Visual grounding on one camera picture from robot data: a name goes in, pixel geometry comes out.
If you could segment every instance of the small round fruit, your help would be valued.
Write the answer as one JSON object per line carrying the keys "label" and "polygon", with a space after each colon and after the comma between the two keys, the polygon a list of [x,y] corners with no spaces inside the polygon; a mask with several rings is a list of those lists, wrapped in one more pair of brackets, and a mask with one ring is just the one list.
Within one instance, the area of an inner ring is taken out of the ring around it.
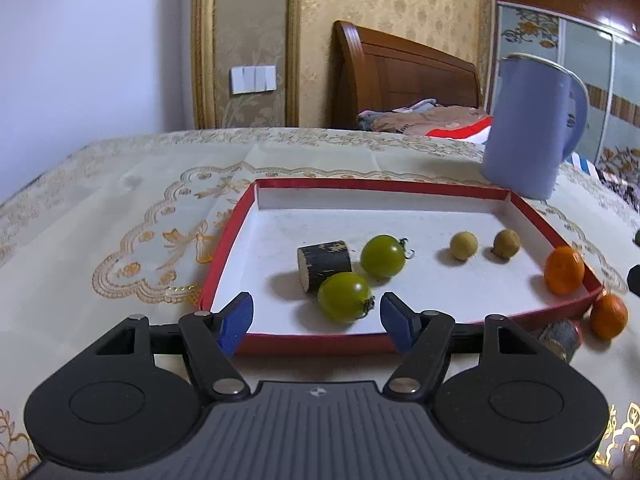
{"label": "small round fruit", "polygon": [[512,229],[500,231],[494,238],[492,252],[505,260],[508,260],[520,250],[520,237]]}
{"label": "small round fruit", "polygon": [[365,278],[354,272],[338,272],[320,285],[318,303],[330,319],[352,323],[367,315],[374,298]]}
{"label": "small round fruit", "polygon": [[404,267],[404,245],[390,235],[369,240],[360,254],[360,266],[376,280],[395,276]]}
{"label": "small round fruit", "polygon": [[608,341],[623,331],[628,319],[625,302],[613,294],[606,294],[593,305],[589,325],[596,336]]}
{"label": "small round fruit", "polygon": [[476,254],[478,250],[478,239],[469,231],[462,231],[453,235],[449,243],[451,254],[457,260],[466,262],[470,257]]}
{"label": "small round fruit", "polygon": [[576,290],[584,279],[584,260],[580,253],[568,245],[556,247],[545,263],[545,283],[558,296]]}

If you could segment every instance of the orange fruit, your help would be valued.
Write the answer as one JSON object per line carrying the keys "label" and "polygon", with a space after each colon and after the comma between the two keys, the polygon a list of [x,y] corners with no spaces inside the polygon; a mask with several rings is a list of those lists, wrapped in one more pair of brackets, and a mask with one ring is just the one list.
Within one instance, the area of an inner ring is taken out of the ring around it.
{"label": "orange fruit", "polygon": [[613,294],[607,294],[593,305],[589,325],[596,336],[609,340],[622,332],[628,320],[625,302]]}
{"label": "orange fruit", "polygon": [[556,247],[545,263],[545,283],[558,296],[576,290],[584,279],[584,260],[580,253],[568,245]]}

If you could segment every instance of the table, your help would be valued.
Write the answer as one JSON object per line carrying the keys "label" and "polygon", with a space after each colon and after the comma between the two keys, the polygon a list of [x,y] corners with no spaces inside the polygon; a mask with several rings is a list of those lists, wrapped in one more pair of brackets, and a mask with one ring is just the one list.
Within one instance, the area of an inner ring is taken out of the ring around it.
{"label": "table", "polygon": [[[431,138],[308,128],[197,130],[98,142],[0,208],[0,479],[37,464],[22,410],[47,376],[132,313],[170,323],[194,309],[216,239],[259,177],[381,178],[484,184],[482,147]],[[626,274],[640,216],[566,163],[553,196],[530,201],[624,298],[629,326],[610,345],[584,331],[572,365],[612,405],[595,461],[616,465],[640,434],[640,298]],[[158,364],[185,376],[180,360]],[[398,357],[234,359],[258,380],[382,385]],[[475,364],[455,359],[449,373]]]}

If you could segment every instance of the blue gripper pad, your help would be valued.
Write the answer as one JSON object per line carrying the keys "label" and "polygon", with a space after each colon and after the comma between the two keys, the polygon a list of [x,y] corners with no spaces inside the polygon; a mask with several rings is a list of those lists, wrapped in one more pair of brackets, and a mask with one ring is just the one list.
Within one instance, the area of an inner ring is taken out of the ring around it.
{"label": "blue gripper pad", "polygon": [[411,330],[411,320],[402,313],[387,295],[380,298],[380,321],[400,355],[409,353],[416,337]]}
{"label": "blue gripper pad", "polygon": [[254,320],[254,299],[247,292],[238,294],[223,308],[218,316],[223,318],[218,345],[227,357],[231,357]]}

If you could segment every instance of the tomato stem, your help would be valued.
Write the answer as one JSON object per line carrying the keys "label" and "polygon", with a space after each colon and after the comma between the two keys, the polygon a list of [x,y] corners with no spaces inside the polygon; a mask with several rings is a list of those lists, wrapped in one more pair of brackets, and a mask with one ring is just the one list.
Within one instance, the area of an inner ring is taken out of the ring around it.
{"label": "tomato stem", "polygon": [[409,240],[407,238],[400,238],[398,240],[398,243],[404,249],[404,259],[405,260],[410,260],[411,258],[413,258],[415,256],[415,251],[413,249],[410,249],[409,251],[406,250],[406,245],[409,243]]}
{"label": "tomato stem", "polygon": [[363,317],[365,317],[369,312],[371,312],[373,310],[373,308],[376,306],[376,297],[375,296],[371,296],[368,300],[365,300],[362,302],[362,315],[358,316],[357,319],[362,319]]}

